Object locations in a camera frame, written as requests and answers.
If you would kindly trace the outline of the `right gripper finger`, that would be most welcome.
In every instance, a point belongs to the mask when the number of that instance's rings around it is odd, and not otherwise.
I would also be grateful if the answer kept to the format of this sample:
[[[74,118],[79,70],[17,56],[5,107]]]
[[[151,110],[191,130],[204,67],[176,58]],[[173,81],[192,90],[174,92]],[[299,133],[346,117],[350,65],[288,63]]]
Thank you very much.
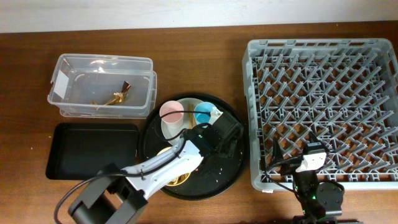
[[[327,147],[316,137],[316,135],[309,132],[310,142],[307,144],[307,151],[327,152]]]
[[[278,139],[276,137],[273,137],[273,147],[272,147],[272,164],[276,164],[280,161],[283,161],[284,157],[282,154],[282,150],[280,148]]]

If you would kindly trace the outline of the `blue plastic cup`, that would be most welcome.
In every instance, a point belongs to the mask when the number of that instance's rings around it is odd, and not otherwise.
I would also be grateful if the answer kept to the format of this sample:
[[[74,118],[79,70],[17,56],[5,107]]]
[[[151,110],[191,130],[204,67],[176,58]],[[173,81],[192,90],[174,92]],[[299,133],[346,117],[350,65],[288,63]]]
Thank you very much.
[[[194,117],[196,124],[208,123],[210,120],[210,111],[215,105],[210,102],[202,102],[196,105]]]

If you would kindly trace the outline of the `grey round plate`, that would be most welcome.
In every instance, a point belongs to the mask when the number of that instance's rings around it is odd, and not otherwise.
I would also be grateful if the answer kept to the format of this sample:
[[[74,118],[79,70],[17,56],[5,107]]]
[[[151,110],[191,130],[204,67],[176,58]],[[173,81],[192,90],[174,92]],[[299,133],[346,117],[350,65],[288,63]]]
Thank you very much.
[[[196,105],[203,102],[202,100],[199,100],[196,98],[182,98],[179,100],[170,100],[170,101],[177,101],[177,102],[181,103],[183,105],[184,111],[187,111],[188,104],[193,104],[194,109],[195,109]],[[168,128],[167,125],[161,120],[161,130],[164,135],[164,138],[170,139],[170,138],[176,136],[175,139],[169,141],[169,143],[172,146],[175,145],[176,143],[178,143],[178,140],[179,140],[178,133],[184,128],[188,129],[188,114],[187,113],[184,113],[183,125],[177,129]]]

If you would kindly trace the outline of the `pink plastic cup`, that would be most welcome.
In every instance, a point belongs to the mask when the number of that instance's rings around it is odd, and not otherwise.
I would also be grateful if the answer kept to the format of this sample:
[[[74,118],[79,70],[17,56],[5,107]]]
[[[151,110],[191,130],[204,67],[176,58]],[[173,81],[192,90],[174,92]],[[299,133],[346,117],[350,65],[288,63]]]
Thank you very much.
[[[183,105],[177,101],[167,101],[161,107],[159,116],[168,128],[177,129],[183,125]]]

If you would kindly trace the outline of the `food scraps with rice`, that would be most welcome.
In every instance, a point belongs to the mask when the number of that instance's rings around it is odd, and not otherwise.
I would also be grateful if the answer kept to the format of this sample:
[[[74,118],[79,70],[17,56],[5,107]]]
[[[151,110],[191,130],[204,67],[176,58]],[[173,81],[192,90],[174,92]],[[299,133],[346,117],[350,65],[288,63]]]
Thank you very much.
[[[181,184],[181,183],[184,182],[188,177],[189,177],[188,174],[181,175],[181,176],[175,178],[174,180],[172,180],[171,182],[169,182],[169,185],[178,185],[178,184]]]

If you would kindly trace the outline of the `yellow bowl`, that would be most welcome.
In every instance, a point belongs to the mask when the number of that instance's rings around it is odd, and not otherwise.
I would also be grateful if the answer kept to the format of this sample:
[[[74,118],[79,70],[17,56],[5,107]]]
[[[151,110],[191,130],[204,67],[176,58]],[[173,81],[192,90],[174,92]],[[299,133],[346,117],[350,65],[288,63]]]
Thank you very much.
[[[162,150],[160,150],[157,154],[158,154],[158,155],[159,155],[159,154],[162,154],[162,153],[164,153],[165,151],[168,151],[170,148],[171,148],[170,146],[169,146],[169,147],[165,147],[165,148],[163,148]],[[178,185],[183,184],[183,183],[190,177],[190,174],[191,174],[191,173],[186,173],[186,174],[184,174],[184,175],[181,175],[181,176],[179,176],[179,177],[176,177],[174,180],[172,180],[171,182],[169,182],[169,183],[167,184],[167,186],[168,186],[168,187],[175,187],[175,186],[178,186]]]

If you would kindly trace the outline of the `brown snack wrapper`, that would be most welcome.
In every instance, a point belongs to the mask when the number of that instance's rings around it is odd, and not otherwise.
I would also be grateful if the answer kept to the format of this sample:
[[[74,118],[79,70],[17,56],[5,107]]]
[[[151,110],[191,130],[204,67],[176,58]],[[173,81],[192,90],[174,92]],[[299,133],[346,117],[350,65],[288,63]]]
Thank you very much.
[[[131,85],[124,81],[121,91],[113,93],[113,98],[108,100],[104,105],[116,105],[122,103],[126,99],[130,88]]]

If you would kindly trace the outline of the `wooden chopstick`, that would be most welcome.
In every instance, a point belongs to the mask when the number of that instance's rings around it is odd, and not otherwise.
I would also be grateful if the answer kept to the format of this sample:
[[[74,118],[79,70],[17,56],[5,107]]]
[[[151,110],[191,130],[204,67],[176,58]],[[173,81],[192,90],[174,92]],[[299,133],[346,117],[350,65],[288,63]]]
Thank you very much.
[[[191,105],[188,104],[188,105],[187,105],[187,111],[190,111],[190,109],[191,109]],[[187,114],[188,114],[188,128],[191,129],[191,128],[192,128],[192,124],[191,124],[191,114],[190,114],[189,112],[188,112]]]
[[[190,110],[193,111],[194,110],[194,106],[193,104],[189,105]],[[194,118],[194,113],[190,113],[190,129],[192,129],[195,125],[195,118]]]

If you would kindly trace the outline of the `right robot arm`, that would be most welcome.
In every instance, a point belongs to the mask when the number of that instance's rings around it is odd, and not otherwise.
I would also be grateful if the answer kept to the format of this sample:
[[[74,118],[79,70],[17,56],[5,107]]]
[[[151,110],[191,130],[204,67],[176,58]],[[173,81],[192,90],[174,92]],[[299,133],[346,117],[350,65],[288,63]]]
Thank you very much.
[[[317,172],[325,165],[329,149],[312,132],[303,152],[284,159],[277,138],[273,139],[269,170],[280,168],[281,175],[293,177],[291,192],[300,202],[303,214],[293,217],[293,223],[336,223],[342,215],[345,188],[335,181],[320,182]]]

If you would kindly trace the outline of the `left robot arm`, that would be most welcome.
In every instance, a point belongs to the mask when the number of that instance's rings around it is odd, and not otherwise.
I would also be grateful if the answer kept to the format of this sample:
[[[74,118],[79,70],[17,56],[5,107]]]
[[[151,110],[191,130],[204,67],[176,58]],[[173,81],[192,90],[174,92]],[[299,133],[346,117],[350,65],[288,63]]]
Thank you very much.
[[[156,191],[181,175],[193,172],[211,156],[227,156],[229,144],[243,135],[242,124],[218,109],[209,122],[183,129],[167,151],[140,164],[107,171],[79,184],[80,195],[68,208],[76,223],[135,223]]]

